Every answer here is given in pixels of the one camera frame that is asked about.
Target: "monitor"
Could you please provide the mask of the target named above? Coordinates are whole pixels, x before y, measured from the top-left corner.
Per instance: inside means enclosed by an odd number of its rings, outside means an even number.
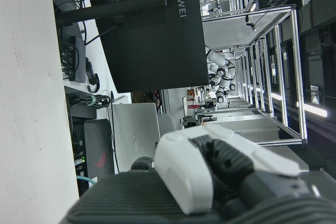
[[[198,0],[166,0],[164,7],[96,19],[118,92],[208,85]],[[92,6],[111,0],[91,0]]]

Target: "white robotic arm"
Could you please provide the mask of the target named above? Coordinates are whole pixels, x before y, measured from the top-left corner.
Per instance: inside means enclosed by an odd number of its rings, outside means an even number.
[[[207,58],[217,65],[209,64],[208,69],[209,72],[214,73],[209,75],[212,88],[219,85],[219,88],[216,91],[216,97],[219,103],[218,106],[226,107],[227,98],[224,91],[230,89],[229,86],[234,79],[236,69],[223,55],[219,55],[210,49],[207,51]]]
[[[216,124],[165,134],[156,148],[154,162],[155,170],[185,214],[211,210],[218,194],[214,175],[233,190],[245,192],[243,196],[252,202],[251,207],[265,200],[253,197],[255,188],[274,191],[274,197],[311,192],[298,179],[300,168],[296,162]],[[260,187],[256,185],[259,179],[265,179]]]

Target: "laptop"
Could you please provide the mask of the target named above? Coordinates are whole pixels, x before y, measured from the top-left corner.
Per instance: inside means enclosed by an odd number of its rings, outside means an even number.
[[[120,172],[130,170],[139,157],[154,157],[160,140],[154,103],[114,104],[113,118]]]

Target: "aluminum frame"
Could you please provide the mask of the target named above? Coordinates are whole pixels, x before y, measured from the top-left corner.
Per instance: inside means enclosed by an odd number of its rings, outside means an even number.
[[[281,6],[281,7],[275,7],[271,10],[258,10],[255,11],[249,15],[253,14],[260,14],[265,12],[276,12],[281,14],[276,20],[273,20],[268,26],[266,26],[263,31],[261,31],[256,37],[250,42],[249,45],[232,45],[230,47],[223,47],[221,50],[225,49],[232,49],[239,47],[238,51],[243,52],[241,57],[241,63],[237,65],[237,68],[239,68],[239,83],[240,83],[240,91],[242,92],[244,101],[247,103],[249,102],[250,105],[254,105],[255,109],[261,112],[263,115],[269,117],[270,120],[275,122],[281,129],[286,131],[288,134],[290,134],[293,139],[289,140],[279,140],[277,142],[271,141],[271,143],[263,143],[265,145],[271,146],[271,145],[289,145],[289,144],[301,144],[302,140],[307,140],[307,126],[306,126],[306,118],[305,113],[303,109],[304,104],[304,92],[303,92],[303,86],[302,86],[302,72],[301,72],[301,61],[300,61],[300,51],[299,51],[299,35],[298,35],[298,24],[297,24],[297,14],[296,11],[293,10],[292,6]],[[235,19],[235,18],[241,18],[242,16],[245,16],[244,13],[237,13],[237,12],[231,12],[230,16],[223,15],[221,17],[211,18],[204,20],[204,22],[211,21],[211,20],[217,20],[217,19]],[[299,125],[300,125],[300,132],[296,132],[293,129],[288,127],[288,118],[287,118],[287,107],[286,107],[286,96],[285,96],[285,80],[283,78],[284,70],[282,65],[282,55],[281,55],[281,41],[280,41],[280,30],[279,30],[279,24],[283,22],[285,19],[290,18],[291,24],[292,24],[292,35],[293,35],[293,56],[294,56],[294,64],[295,64],[295,75],[296,75],[296,88],[297,88],[297,100],[299,103],[298,112],[299,112]],[[270,65],[269,65],[269,54],[268,54],[268,45],[267,45],[267,37],[266,35],[274,31],[275,33],[275,47],[276,47],[276,56],[278,61],[278,79],[279,79],[279,86],[280,86],[280,93],[283,99],[281,100],[281,115],[282,115],[282,122],[278,121],[274,117],[274,106],[273,106],[273,98],[271,96],[272,89],[271,89],[271,76],[270,76]],[[263,45],[263,53],[264,53],[264,65],[265,65],[265,79],[264,81],[261,78],[261,47],[259,45]],[[253,46],[255,46],[255,53],[256,53],[256,61],[253,60]],[[248,61],[249,55],[247,54],[247,51],[250,52],[250,59],[251,63]],[[254,92],[255,92],[255,99],[252,98],[252,92],[251,92],[251,67],[253,71],[253,80],[254,83]],[[258,91],[257,91],[257,82],[256,82],[256,75],[258,75],[259,78],[259,88],[260,88],[260,108],[258,108],[259,100],[258,100]],[[265,112],[265,100],[264,100],[264,86],[267,87],[267,97],[268,97],[268,108],[269,108],[269,114]],[[229,108],[228,110],[225,109],[225,111],[237,111],[238,109],[241,109],[241,107],[238,108]]]
[[[279,80],[279,90],[281,99],[281,116],[282,122],[285,126],[288,126],[288,118],[287,118],[287,109],[286,109],[286,93],[285,93],[285,79],[284,75],[284,67],[282,64],[282,53],[280,46],[280,28],[279,24],[274,26],[275,31],[275,41],[276,41],[276,55],[277,55],[277,63],[278,63],[278,80]]]
[[[259,42],[256,42],[255,44],[255,52],[256,52],[256,70],[257,70],[257,75],[259,78],[259,89],[260,89],[260,108],[262,111],[265,110],[265,102],[264,102],[264,86],[262,83],[262,78],[261,78],[261,69],[260,69],[260,47],[259,47]]]
[[[250,61],[251,61],[251,72],[252,72],[252,80],[253,80],[253,93],[254,93],[255,106],[257,108],[260,108],[259,107],[258,92],[257,92],[256,68],[255,68],[255,62],[254,62],[254,58],[253,58],[253,46],[254,45],[249,47]]]

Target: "electronic device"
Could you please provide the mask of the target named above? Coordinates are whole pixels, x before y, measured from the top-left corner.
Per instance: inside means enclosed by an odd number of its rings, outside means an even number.
[[[139,157],[154,157],[160,140],[156,107],[155,103],[112,106],[119,171],[126,172]]]
[[[93,7],[109,0],[91,0]],[[96,19],[118,92],[208,84],[198,0],[166,0],[167,6]]]

